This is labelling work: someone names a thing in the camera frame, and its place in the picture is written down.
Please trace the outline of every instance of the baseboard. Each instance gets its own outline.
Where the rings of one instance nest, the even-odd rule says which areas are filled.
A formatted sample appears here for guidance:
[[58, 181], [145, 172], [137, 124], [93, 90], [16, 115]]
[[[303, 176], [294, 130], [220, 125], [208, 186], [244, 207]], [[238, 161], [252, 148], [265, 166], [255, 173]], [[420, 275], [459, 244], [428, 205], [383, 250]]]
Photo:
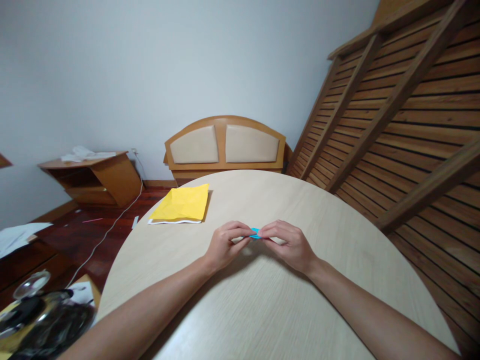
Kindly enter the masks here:
[[175, 180], [143, 180], [143, 184], [147, 188], [177, 188], [177, 182]]
[[60, 205], [53, 210], [50, 210], [49, 212], [37, 217], [36, 219], [32, 220], [32, 223], [51, 223], [58, 218], [62, 217], [63, 215], [71, 212], [72, 210], [75, 210], [78, 208], [79, 205], [73, 201], [70, 200], [69, 202], [64, 203], [63, 205]]

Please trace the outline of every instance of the oval table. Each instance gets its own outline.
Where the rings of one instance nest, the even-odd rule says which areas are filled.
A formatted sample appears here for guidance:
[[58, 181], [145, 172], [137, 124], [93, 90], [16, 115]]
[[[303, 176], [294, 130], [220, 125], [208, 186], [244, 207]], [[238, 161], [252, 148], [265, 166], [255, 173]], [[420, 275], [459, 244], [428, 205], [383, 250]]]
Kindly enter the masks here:
[[[315, 253], [412, 319], [455, 352], [458, 347], [427, 288], [394, 245], [334, 195], [269, 171], [233, 170], [195, 179], [210, 184], [205, 221], [138, 222], [120, 249], [99, 318], [202, 256], [216, 228], [285, 220]], [[145, 359], [373, 359], [335, 308], [304, 277], [253, 241], [210, 279], [144, 355]]]

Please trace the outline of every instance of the hand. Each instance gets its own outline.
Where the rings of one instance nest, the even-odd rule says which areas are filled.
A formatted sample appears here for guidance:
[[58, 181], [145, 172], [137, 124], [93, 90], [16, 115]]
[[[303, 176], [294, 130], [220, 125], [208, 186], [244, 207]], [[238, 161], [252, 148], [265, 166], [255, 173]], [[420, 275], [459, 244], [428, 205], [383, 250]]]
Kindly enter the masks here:
[[[246, 247], [255, 231], [240, 221], [229, 221], [213, 232], [210, 245], [203, 256], [214, 272], [223, 269]], [[232, 240], [244, 237], [237, 243]]]
[[[288, 222], [277, 220], [265, 225], [258, 235], [261, 241], [295, 270], [308, 274], [318, 257], [310, 247], [304, 233], [298, 227]], [[270, 238], [279, 238], [285, 241], [279, 245]]]

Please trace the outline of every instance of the bed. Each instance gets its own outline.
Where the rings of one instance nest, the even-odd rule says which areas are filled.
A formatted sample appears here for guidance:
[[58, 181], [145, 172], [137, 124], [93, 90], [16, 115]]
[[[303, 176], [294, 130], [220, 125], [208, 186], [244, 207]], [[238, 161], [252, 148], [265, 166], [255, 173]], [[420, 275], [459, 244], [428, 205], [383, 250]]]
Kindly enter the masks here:
[[247, 117], [206, 117], [165, 142], [164, 163], [177, 185], [226, 170], [281, 173], [292, 151], [285, 136]]

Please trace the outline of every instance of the blue paper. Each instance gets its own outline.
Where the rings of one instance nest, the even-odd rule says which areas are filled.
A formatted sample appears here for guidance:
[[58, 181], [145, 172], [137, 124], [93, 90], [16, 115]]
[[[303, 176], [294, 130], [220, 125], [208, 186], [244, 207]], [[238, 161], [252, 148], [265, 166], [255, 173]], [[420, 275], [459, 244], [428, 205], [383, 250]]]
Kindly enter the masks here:
[[251, 229], [252, 229], [252, 231], [255, 232], [255, 235], [250, 235], [251, 238], [253, 238], [253, 239], [261, 239], [262, 238], [261, 236], [259, 236], [260, 229], [257, 229], [256, 227], [252, 227]]

